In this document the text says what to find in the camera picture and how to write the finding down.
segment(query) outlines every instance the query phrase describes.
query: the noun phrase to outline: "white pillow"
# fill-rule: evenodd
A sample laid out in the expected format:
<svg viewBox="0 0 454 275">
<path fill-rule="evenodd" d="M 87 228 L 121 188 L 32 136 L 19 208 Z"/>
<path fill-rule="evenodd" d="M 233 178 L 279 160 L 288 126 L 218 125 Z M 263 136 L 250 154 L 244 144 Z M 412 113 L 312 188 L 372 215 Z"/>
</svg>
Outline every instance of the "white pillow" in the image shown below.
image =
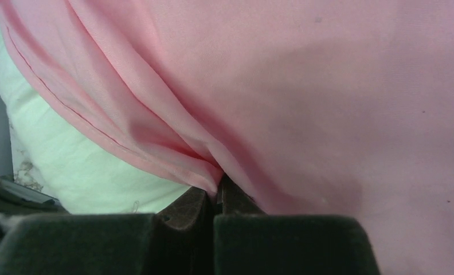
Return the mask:
<svg viewBox="0 0 454 275">
<path fill-rule="evenodd" d="M 157 213 L 189 188 L 125 163 L 68 124 L 16 68 L 1 30 L 0 95 L 44 188 L 72 214 Z"/>
</svg>

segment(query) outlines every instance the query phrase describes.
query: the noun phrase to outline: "stain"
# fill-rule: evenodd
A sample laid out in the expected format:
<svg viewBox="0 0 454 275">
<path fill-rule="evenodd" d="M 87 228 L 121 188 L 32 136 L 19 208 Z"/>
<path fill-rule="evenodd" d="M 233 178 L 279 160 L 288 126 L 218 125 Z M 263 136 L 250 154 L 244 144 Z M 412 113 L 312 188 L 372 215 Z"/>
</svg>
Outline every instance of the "stain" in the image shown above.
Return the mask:
<svg viewBox="0 0 454 275">
<path fill-rule="evenodd" d="M 139 208 L 139 201 L 135 201 L 134 204 L 132 205 L 132 212 L 137 213 Z"/>
<path fill-rule="evenodd" d="M 29 159 L 24 160 L 19 165 L 19 169 L 14 173 L 14 182 L 41 192 L 43 186 L 41 186 L 41 184 L 39 184 L 31 175 L 31 170 L 33 168 L 33 163 Z"/>
</svg>

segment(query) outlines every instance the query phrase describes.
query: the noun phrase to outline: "pink fabric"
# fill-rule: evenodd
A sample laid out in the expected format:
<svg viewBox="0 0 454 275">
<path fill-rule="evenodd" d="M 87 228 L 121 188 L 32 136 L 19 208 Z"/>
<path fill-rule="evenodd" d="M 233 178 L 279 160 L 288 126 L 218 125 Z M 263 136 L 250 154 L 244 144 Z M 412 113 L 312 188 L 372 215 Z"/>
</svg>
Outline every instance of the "pink fabric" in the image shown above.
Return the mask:
<svg viewBox="0 0 454 275">
<path fill-rule="evenodd" d="M 119 158 L 366 228 L 384 274 L 454 274 L 454 0 L 0 0 L 7 49 Z"/>
</svg>

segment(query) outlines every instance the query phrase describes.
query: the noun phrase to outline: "pink cloth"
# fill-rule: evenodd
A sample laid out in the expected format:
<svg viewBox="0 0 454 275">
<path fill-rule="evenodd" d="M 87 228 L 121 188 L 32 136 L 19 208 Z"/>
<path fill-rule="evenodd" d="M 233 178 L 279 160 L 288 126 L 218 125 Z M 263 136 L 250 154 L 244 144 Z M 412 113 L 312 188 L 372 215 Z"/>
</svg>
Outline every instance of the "pink cloth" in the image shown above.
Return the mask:
<svg viewBox="0 0 454 275">
<path fill-rule="evenodd" d="M 117 157 L 356 217 L 385 275 L 454 275 L 454 0 L 0 0 L 0 24 Z"/>
</svg>

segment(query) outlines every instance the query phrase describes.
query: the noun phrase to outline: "white fabric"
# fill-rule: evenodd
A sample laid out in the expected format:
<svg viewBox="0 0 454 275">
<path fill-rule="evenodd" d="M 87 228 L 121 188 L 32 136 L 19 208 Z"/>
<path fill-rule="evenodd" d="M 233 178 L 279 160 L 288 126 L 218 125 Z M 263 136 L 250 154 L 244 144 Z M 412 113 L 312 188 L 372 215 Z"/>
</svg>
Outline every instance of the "white fabric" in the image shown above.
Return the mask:
<svg viewBox="0 0 454 275">
<path fill-rule="evenodd" d="M 12 62 L 1 30 L 0 95 L 44 188 L 72 214 L 157 213 L 189 188 L 114 157 L 56 114 Z"/>
</svg>

